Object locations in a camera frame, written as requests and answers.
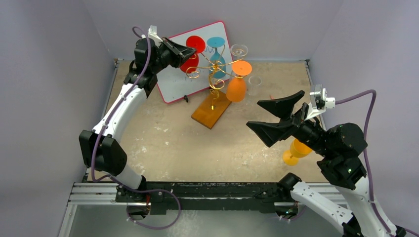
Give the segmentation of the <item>orange plastic wine glass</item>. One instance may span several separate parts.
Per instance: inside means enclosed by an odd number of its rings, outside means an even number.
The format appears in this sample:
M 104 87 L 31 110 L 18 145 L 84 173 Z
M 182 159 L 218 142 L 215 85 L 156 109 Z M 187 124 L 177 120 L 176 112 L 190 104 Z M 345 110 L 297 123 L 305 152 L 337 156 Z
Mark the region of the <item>orange plastic wine glass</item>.
M 226 97 L 231 102 L 240 102 L 245 98 L 247 84 L 245 77 L 252 72 L 252 66 L 247 61 L 237 61 L 232 66 L 233 79 L 229 82 Z

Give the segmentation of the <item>blue plastic wine glass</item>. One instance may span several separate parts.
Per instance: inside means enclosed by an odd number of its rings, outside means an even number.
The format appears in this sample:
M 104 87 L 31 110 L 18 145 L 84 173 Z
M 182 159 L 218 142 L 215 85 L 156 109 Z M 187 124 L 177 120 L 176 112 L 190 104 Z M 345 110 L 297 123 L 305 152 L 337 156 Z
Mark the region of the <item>blue plastic wine glass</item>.
M 210 58 L 209 74 L 213 73 L 213 78 L 222 79 L 225 77 L 226 66 L 222 54 L 225 49 L 225 39 L 222 37 L 211 37 L 207 40 L 207 46 L 214 50 Z

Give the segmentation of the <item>red plastic wine glass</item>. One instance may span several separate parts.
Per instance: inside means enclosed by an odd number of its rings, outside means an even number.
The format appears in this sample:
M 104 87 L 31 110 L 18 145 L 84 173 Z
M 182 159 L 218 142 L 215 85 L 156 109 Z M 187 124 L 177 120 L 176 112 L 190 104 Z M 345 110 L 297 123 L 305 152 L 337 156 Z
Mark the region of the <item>red plastic wine glass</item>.
M 195 67 L 199 64 L 199 54 L 202 53 L 206 48 L 205 41 L 199 36 L 190 36 L 186 40 L 186 46 L 192 47 L 196 50 L 194 53 L 181 67 L 181 71 L 190 74 L 195 70 Z

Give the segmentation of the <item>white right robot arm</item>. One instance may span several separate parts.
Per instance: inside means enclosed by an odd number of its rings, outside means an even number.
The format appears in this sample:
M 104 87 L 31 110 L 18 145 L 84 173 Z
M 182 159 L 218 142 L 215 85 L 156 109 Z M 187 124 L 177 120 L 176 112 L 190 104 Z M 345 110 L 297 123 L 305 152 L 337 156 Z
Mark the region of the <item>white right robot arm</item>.
M 343 123 L 324 130 L 317 120 L 308 117 L 306 103 L 298 111 L 294 105 L 304 96 L 299 91 L 291 96 L 260 100 L 258 105 L 279 118 L 278 123 L 249 121 L 247 126 L 268 147 L 294 137 L 322 156 L 317 162 L 323 176 L 344 197 L 347 208 L 327 199 L 293 173 L 278 183 L 280 199 L 291 199 L 307 206 L 331 223 L 344 237 L 403 237 L 406 229 L 393 224 L 371 190 L 369 172 L 359 156 L 367 142 L 361 128 Z

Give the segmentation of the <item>clear wine glass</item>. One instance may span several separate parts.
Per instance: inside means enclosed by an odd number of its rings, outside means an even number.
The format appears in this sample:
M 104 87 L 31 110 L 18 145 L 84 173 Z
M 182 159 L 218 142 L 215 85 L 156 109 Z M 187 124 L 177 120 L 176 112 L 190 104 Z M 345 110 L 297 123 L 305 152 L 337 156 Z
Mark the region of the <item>clear wine glass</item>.
M 232 61 L 242 60 L 248 54 L 248 47 L 244 44 L 234 44 L 230 47 Z

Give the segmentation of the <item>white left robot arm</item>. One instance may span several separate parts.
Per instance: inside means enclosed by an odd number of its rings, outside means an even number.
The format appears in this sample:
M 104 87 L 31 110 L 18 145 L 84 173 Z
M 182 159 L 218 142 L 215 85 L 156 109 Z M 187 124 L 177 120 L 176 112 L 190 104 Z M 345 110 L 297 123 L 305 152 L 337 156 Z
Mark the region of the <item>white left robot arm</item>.
M 147 197 L 146 179 L 128 165 L 127 154 L 120 145 L 122 135 L 134 112 L 156 86 L 157 74 L 168 66 L 179 68 L 196 52 L 195 48 L 167 38 L 139 39 L 134 49 L 135 59 L 129 65 L 117 99 L 101 122 L 79 135 L 84 164 L 124 185 L 135 202 Z

